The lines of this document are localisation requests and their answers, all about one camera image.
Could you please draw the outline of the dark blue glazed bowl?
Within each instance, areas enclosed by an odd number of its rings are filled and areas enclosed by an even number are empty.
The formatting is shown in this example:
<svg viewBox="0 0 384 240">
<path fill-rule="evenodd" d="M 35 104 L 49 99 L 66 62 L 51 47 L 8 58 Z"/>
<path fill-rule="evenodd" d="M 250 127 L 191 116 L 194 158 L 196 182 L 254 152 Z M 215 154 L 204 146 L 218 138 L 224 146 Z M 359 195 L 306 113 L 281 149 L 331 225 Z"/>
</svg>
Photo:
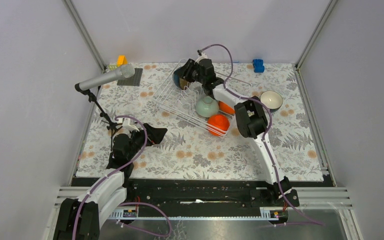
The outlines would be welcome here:
<svg viewBox="0 0 384 240">
<path fill-rule="evenodd" d="M 179 70 L 179 69 L 180 69 L 180 68 L 177 68 L 177 69 L 174 70 L 174 72 L 173 72 L 173 74 L 172 74 L 172 80 L 173 80 L 173 83 L 175 84 L 175 86 L 176 86 L 177 88 L 181 89 L 181 88 L 180 88 L 180 79 L 182 79 L 182 78 L 181 78 L 180 75 L 178 74 L 178 70 Z"/>
</svg>

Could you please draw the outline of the teal and white bowl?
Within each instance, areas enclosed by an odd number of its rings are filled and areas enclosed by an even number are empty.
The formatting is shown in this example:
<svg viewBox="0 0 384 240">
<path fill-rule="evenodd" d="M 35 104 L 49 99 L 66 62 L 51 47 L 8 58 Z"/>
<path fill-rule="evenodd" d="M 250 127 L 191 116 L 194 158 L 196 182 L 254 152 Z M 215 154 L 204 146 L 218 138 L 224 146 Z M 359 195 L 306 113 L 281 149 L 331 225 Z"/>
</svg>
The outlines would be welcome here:
<svg viewBox="0 0 384 240">
<path fill-rule="evenodd" d="M 283 105 L 282 96 L 276 91 L 267 90 L 260 95 L 260 101 L 270 110 L 276 112 Z"/>
</svg>

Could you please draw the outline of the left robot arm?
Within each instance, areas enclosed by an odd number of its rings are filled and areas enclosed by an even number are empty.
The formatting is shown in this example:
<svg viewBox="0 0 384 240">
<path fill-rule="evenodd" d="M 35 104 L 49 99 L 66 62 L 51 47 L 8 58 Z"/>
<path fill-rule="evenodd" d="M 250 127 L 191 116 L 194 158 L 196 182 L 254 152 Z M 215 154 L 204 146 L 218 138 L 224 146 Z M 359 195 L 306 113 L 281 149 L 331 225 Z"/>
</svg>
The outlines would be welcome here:
<svg viewBox="0 0 384 240">
<path fill-rule="evenodd" d="M 119 205 L 128 206 L 135 192 L 126 186 L 134 160 L 145 147 L 160 144 L 167 128 L 152 127 L 135 118 L 123 118 L 111 131 L 108 165 L 104 175 L 85 193 L 62 201 L 53 239 L 97 240 L 101 227 Z"/>
</svg>

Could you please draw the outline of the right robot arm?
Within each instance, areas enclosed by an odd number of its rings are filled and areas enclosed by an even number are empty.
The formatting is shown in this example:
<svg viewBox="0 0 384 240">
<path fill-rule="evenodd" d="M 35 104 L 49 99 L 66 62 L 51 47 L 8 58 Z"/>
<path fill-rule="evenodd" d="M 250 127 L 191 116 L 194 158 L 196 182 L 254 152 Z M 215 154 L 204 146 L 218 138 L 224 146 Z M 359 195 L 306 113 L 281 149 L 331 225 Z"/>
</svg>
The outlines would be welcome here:
<svg viewBox="0 0 384 240">
<path fill-rule="evenodd" d="M 269 108 L 257 96 L 246 97 L 229 89 L 228 81 L 216 75 L 209 58 L 188 59 L 173 75 L 189 83 L 200 83 L 207 96 L 234 108 L 237 128 L 244 138 L 250 139 L 265 174 L 265 182 L 269 185 L 267 201 L 273 206 L 284 203 L 294 209 L 292 201 L 297 197 L 293 195 L 289 179 L 278 169 L 278 161 L 269 140 L 273 122 Z"/>
</svg>

